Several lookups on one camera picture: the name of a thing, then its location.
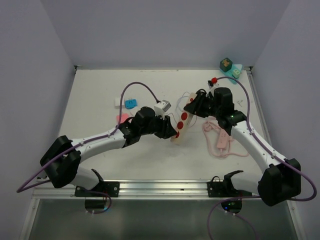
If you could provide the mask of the beige power strip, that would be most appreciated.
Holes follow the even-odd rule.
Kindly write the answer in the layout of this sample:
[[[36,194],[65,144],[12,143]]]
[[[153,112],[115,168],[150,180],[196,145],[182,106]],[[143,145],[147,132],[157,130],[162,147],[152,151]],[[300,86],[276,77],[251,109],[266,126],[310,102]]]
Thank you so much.
[[[194,117],[193,114],[185,111],[183,108],[180,108],[180,103],[182,100],[185,100],[185,107],[190,104],[195,98],[197,94],[191,92],[189,95],[185,95],[185,93],[179,98],[176,104],[176,108],[180,109],[180,113],[178,114],[179,120],[176,122],[176,135],[171,138],[171,142],[175,145],[180,145],[183,141],[183,138],[190,126],[190,123]]]

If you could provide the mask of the pink power strip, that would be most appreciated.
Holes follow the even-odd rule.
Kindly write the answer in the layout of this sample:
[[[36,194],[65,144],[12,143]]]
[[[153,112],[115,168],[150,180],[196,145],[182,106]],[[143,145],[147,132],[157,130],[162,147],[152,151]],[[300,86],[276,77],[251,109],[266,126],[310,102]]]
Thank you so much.
[[[217,133],[217,139],[215,144],[211,142],[211,138],[209,136],[209,133],[212,131]],[[212,157],[222,159],[227,158],[229,156],[237,156],[240,158],[245,158],[250,155],[248,152],[245,154],[231,152],[231,143],[234,141],[234,139],[213,121],[205,121],[202,124],[202,132],[205,137],[208,153]]]

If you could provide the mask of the blue adapter plug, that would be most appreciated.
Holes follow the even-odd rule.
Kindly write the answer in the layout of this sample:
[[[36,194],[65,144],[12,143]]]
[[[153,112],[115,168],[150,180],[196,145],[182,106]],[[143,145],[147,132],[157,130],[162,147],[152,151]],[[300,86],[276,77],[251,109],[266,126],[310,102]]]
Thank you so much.
[[[128,99],[124,101],[124,106],[126,109],[130,110],[138,106],[136,99]]]

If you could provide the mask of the pink adapter plug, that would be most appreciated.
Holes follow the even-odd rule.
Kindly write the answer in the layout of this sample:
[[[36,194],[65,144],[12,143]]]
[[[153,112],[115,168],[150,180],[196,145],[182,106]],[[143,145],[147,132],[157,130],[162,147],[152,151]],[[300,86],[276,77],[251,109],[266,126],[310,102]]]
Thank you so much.
[[[130,116],[127,114],[127,113],[123,113],[121,115],[117,115],[116,116],[116,122],[120,122],[120,123],[123,123],[125,122]]]

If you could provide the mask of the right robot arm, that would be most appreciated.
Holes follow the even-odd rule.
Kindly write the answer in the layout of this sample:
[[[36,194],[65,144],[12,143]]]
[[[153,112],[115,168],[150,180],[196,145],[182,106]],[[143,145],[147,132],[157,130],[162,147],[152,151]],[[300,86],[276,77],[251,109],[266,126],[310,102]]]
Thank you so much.
[[[259,195],[271,207],[301,193],[300,163],[294,158],[287,159],[254,133],[245,114],[235,109],[229,88],[218,87],[209,94],[198,90],[197,96],[183,109],[201,118],[214,117],[218,125],[237,140],[259,166],[260,175],[243,170],[226,174],[222,189],[227,196],[234,197],[240,191],[246,191]]]

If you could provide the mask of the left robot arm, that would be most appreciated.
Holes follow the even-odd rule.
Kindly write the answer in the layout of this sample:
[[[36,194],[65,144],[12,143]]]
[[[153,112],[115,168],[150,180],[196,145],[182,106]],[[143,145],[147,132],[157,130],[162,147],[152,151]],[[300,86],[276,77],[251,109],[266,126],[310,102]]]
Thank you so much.
[[[156,115],[152,108],[142,107],[135,116],[105,133],[74,140],[65,135],[58,137],[40,160],[40,165],[56,189],[71,184],[96,197],[103,193],[103,178],[94,169],[81,168],[83,161],[131,146],[145,135],[169,139],[176,134],[170,116]]]

